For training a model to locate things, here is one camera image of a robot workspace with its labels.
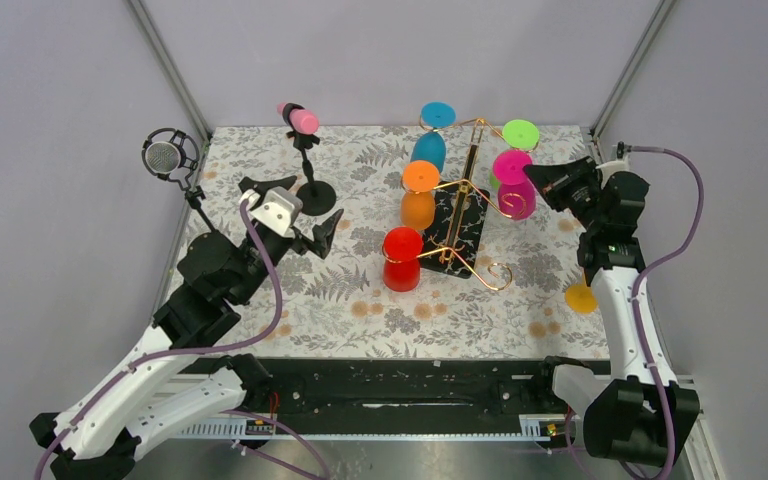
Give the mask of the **pink microphone on black stand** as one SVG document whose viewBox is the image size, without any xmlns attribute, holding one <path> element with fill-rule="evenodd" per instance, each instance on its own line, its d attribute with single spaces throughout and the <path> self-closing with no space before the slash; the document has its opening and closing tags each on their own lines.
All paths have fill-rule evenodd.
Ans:
<svg viewBox="0 0 768 480">
<path fill-rule="evenodd" d="M 336 193 L 329 183 L 314 177 L 313 164 L 308 158 L 308 151 L 320 143 L 316 135 L 320 126 L 319 118 L 304 106 L 292 102 L 278 104 L 277 112 L 291 128 L 286 137 L 292 140 L 293 147 L 302 158 L 306 183 L 296 192 L 303 203 L 302 212 L 308 216 L 323 215 L 334 207 Z"/>
</svg>

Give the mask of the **red plastic wine glass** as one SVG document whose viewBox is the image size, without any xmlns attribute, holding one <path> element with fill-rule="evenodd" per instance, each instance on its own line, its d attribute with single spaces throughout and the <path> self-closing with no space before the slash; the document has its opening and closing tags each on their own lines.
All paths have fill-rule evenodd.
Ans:
<svg viewBox="0 0 768 480">
<path fill-rule="evenodd" d="M 382 280 L 395 292 L 408 292 L 417 287 L 420 280 L 418 256 L 422 253 L 423 240 L 418 231 L 410 227 L 390 230 L 382 244 L 385 262 Z"/>
</svg>

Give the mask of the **grey studio microphone on stand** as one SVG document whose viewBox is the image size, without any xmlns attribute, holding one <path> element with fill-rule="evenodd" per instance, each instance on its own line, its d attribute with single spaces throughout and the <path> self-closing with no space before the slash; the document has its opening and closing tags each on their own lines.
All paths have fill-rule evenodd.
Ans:
<svg viewBox="0 0 768 480">
<path fill-rule="evenodd" d="M 145 169 L 157 179 L 176 184 L 184 193 L 190 209 L 198 214 L 210 232 L 216 232 L 213 222 L 202 208 L 206 195 L 195 180 L 201 159 L 194 138 L 176 128 L 157 129 L 142 144 L 141 160 Z"/>
</svg>

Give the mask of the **green plastic wine glass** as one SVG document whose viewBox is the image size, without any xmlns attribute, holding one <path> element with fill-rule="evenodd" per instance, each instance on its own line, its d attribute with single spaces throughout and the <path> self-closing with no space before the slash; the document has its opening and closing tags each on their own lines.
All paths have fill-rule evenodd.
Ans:
<svg viewBox="0 0 768 480">
<path fill-rule="evenodd" d="M 540 131 L 538 127 L 532 122 L 524 119 L 513 119 L 505 123 L 500 129 L 492 127 L 491 130 L 496 137 L 499 137 L 506 142 L 508 146 L 507 150 L 521 150 L 528 153 L 530 156 L 540 141 Z M 490 168 L 490 182 L 495 189 L 498 189 L 499 182 L 492 172 L 493 163 Z"/>
</svg>

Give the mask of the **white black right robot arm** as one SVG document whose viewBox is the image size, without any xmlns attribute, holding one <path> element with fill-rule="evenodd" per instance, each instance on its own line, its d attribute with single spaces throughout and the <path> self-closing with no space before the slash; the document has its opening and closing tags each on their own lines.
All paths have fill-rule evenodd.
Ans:
<svg viewBox="0 0 768 480">
<path fill-rule="evenodd" d="M 523 171 L 549 207 L 569 211 L 585 229 L 578 263 L 602 316 L 610 356 L 607 383 L 580 361 L 548 357 L 533 386 L 535 402 L 549 412 L 568 405 L 578 414 L 591 456 L 659 467 L 667 475 L 700 401 L 680 386 L 651 316 L 646 282 L 652 268 L 635 236 L 650 185 L 630 171 L 605 176 L 589 157 Z"/>
</svg>

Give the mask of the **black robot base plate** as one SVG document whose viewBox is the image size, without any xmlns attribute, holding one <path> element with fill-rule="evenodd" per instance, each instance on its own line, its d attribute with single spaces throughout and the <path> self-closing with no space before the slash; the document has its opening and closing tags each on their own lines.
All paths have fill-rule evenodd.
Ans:
<svg viewBox="0 0 768 480">
<path fill-rule="evenodd" d="M 244 408 L 304 435 L 514 434 L 521 416 L 562 419 L 540 360 L 263 358 L 271 377 Z"/>
</svg>

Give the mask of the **blue plastic wine glass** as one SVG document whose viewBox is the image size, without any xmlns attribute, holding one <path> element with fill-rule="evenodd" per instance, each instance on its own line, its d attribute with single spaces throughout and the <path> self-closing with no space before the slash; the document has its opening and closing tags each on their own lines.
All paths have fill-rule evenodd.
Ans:
<svg viewBox="0 0 768 480">
<path fill-rule="evenodd" d="M 411 161 L 427 161 L 442 173 L 446 160 L 446 143 L 440 131 L 454 125 L 455 110 L 444 102 L 430 102 L 421 108 L 419 120 L 425 132 L 414 145 Z"/>
</svg>

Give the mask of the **yellow plastic wine glass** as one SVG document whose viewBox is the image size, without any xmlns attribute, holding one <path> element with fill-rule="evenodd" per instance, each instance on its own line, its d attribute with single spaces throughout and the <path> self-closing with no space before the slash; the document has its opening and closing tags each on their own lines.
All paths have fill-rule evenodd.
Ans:
<svg viewBox="0 0 768 480">
<path fill-rule="evenodd" d="M 598 309 L 598 300 L 586 283 L 570 285 L 564 292 L 569 308 L 580 314 L 590 314 Z"/>
</svg>

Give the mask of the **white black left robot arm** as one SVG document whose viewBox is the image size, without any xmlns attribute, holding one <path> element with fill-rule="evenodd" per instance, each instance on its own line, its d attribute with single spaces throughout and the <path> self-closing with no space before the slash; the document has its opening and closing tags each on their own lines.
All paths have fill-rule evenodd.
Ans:
<svg viewBox="0 0 768 480">
<path fill-rule="evenodd" d="M 279 405 L 250 341 L 222 338 L 263 283 L 279 285 L 276 267 L 288 252 L 325 258 L 331 250 L 341 213 L 303 234 L 295 222 L 306 201 L 292 183 L 241 181 L 244 240 L 216 229 L 197 236 L 178 265 L 182 284 L 120 363 L 71 408 L 33 419 L 44 450 L 38 472 L 122 479 L 150 451 L 213 415 Z"/>
</svg>

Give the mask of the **floral patterned table cloth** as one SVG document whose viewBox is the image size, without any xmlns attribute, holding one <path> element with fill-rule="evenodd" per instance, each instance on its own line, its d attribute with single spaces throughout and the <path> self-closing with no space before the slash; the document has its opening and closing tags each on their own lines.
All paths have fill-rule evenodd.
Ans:
<svg viewBox="0 0 768 480">
<path fill-rule="evenodd" d="M 380 248 L 400 223 L 402 171 L 417 126 L 326 126 L 310 157 L 319 178 L 337 192 L 344 214 L 327 259 L 288 254 L 278 265 L 283 301 L 270 284 L 240 309 L 225 336 L 233 343 L 276 329 L 253 348 L 262 357 L 599 359 L 608 354 L 601 317 L 569 308 L 577 283 L 579 223 L 539 203 L 527 219 L 490 212 L 479 248 L 479 271 L 503 263 L 513 273 L 504 290 L 477 279 L 423 271 L 412 291 L 383 283 Z"/>
</svg>

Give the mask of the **magenta plastic wine glass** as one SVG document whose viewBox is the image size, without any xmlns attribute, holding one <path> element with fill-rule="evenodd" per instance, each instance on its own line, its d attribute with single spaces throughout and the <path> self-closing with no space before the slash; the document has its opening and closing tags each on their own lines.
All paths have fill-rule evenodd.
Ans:
<svg viewBox="0 0 768 480">
<path fill-rule="evenodd" d="M 517 149 L 502 152 L 493 163 L 492 172 L 499 182 L 497 206 L 511 219 L 524 220 L 536 209 L 537 193 L 524 171 L 531 164 L 531 156 Z"/>
</svg>

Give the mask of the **orange plastic wine glass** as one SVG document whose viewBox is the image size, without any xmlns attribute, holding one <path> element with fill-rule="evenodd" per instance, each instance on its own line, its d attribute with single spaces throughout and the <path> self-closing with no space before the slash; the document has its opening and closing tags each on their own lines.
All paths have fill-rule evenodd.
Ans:
<svg viewBox="0 0 768 480">
<path fill-rule="evenodd" d="M 401 178 L 405 193 L 400 206 L 404 226 L 422 231 L 433 223 L 436 209 L 434 191 L 439 181 L 438 169 L 428 161 L 415 160 L 405 167 Z"/>
</svg>

